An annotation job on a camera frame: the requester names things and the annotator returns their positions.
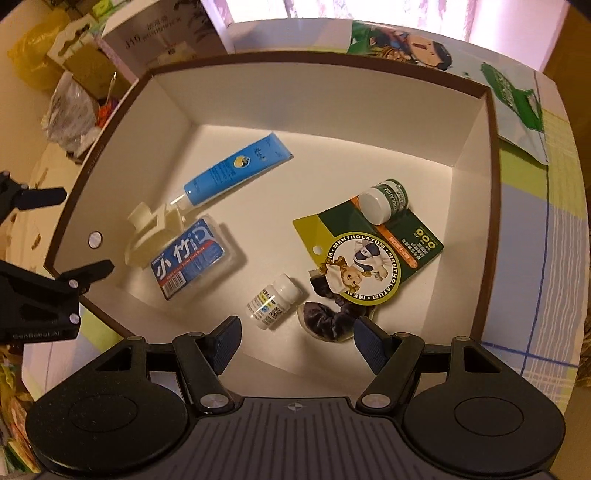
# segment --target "brown box rim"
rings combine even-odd
[[[486,323],[488,306],[492,294],[492,286],[495,277],[496,254],[499,244],[499,229],[501,222],[501,166],[499,159],[499,141],[496,128],[495,107],[490,88],[480,83],[473,82],[462,77],[440,72],[439,70],[429,69],[418,65],[401,63],[397,61],[376,59],[373,57],[348,55],[330,52],[314,51],[262,51],[254,53],[239,53],[227,56],[212,57],[208,59],[190,60],[187,62],[166,65],[150,70],[144,75],[138,83],[131,89],[127,97],[122,101],[119,109],[115,112],[105,131],[100,136],[96,145],[90,151],[78,178],[70,192],[66,205],[61,213],[57,223],[56,230],[51,239],[49,250],[44,263],[47,271],[54,277],[59,273],[54,267],[57,251],[61,240],[66,231],[66,226],[70,221],[78,198],[80,197],[86,182],[88,181],[92,170],[100,159],[100,155],[105,149],[105,145],[115,132],[115,129],[121,122],[121,119],[127,113],[133,102],[144,90],[148,82],[163,73],[178,72],[180,70],[195,69],[199,67],[211,67],[217,65],[229,65],[237,63],[320,63],[335,66],[354,67],[360,69],[374,70],[376,72],[392,73],[402,75],[425,82],[434,83],[458,92],[476,98],[485,98],[488,109],[490,139],[491,139],[491,213],[489,220],[489,232],[485,254],[485,266],[480,284],[480,293],[476,305],[476,313],[472,323],[470,336],[476,341],[482,338],[482,332]],[[108,325],[123,337],[133,335],[128,329],[124,328],[119,322],[107,315],[97,305],[91,302],[87,297],[80,299],[82,305],[90,310],[104,324]]]

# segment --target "toothpaste tube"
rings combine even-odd
[[[273,133],[222,160],[188,182],[170,205],[187,213],[225,191],[293,158]]]

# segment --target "white box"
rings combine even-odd
[[[213,0],[134,0],[107,20],[102,38],[137,77],[153,67],[234,52]]]
[[[85,306],[122,335],[170,342],[242,315],[242,345],[224,385],[242,395],[350,395],[374,377],[352,341],[312,338],[292,314],[269,330],[243,315],[286,273],[307,300],[315,268],[292,221],[383,179],[406,188],[443,253],[374,320],[427,343],[479,339],[498,247],[501,181],[491,91],[445,72],[361,56],[265,52],[161,67],[122,101],[87,158],[47,256],[53,274],[109,258],[113,274]],[[294,158],[219,197],[207,213],[242,252],[241,267],[184,311],[167,306],[150,269],[127,267],[127,216],[275,131]],[[100,232],[99,248],[89,235]]]

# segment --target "medicine bottle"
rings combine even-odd
[[[283,316],[300,296],[300,289],[283,273],[248,303],[247,315],[259,328],[266,330]]]

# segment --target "small white bottle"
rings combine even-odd
[[[247,315],[255,321],[256,326],[267,330],[290,309],[300,296],[300,289],[282,273],[248,303]]]
[[[384,180],[358,197],[359,210],[374,225],[382,225],[408,207],[408,195],[394,179]]]

